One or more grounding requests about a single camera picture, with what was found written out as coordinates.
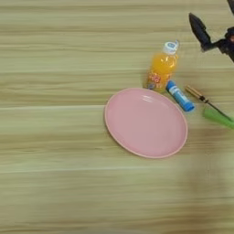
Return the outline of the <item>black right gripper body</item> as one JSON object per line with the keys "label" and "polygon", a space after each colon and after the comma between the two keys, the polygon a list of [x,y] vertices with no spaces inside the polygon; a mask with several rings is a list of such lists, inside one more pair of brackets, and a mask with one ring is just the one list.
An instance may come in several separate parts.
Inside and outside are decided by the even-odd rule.
{"label": "black right gripper body", "polygon": [[221,53],[228,55],[234,62],[234,27],[230,27],[225,37],[212,44],[214,48],[218,48]]}

